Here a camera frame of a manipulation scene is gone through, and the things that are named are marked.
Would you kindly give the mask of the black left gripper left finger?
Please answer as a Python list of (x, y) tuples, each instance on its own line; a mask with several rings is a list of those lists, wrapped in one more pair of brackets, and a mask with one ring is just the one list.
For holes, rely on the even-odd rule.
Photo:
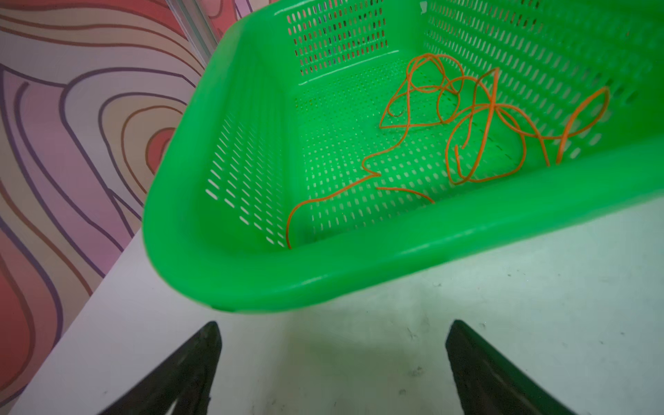
[(104, 414), (206, 414), (222, 351), (216, 322), (206, 323)]

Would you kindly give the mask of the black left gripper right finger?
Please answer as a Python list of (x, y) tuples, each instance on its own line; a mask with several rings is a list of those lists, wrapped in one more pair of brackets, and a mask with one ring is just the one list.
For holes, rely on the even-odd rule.
[(445, 347), (465, 414), (573, 415), (467, 323), (453, 322)]

